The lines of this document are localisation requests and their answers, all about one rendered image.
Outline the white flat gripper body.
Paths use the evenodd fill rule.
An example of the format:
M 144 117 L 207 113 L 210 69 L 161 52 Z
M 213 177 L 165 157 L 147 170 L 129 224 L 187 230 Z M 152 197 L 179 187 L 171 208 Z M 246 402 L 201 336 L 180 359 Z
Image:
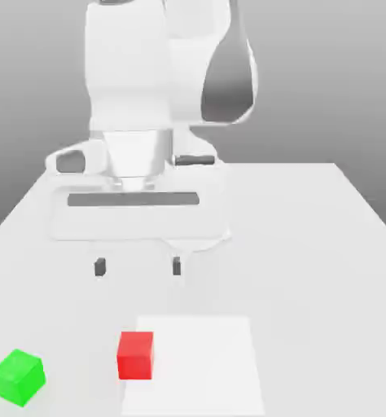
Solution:
M 57 188 L 50 235 L 59 241 L 216 239 L 226 232 L 226 189 L 117 193 Z

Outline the small red cube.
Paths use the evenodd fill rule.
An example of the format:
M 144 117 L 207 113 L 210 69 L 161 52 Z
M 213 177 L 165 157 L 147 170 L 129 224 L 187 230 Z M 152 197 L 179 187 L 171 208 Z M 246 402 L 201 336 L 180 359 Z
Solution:
M 120 380 L 151 380 L 154 366 L 154 333 L 123 331 L 116 353 Z

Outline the small green cube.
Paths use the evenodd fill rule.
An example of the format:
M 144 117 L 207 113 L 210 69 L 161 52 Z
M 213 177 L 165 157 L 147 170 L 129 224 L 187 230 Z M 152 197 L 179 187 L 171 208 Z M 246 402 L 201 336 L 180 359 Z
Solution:
M 42 359 L 13 349 L 0 362 L 0 397 L 24 407 L 46 383 Z

